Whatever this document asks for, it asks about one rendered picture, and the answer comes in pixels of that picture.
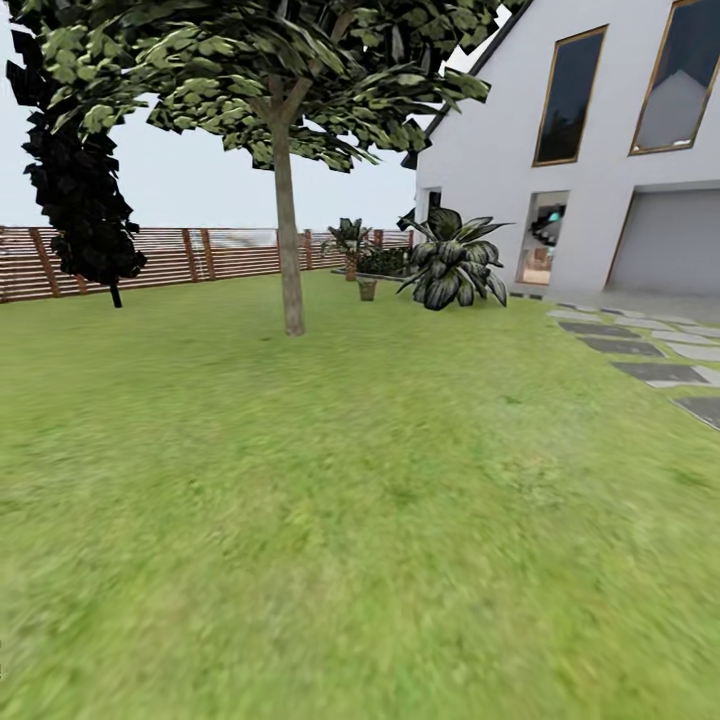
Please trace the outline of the wicker basket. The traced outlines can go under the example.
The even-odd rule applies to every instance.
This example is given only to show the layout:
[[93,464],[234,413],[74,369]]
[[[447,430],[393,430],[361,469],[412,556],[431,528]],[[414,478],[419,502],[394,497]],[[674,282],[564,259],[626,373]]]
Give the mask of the wicker basket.
[[360,298],[363,301],[374,301],[375,283],[359,283]]

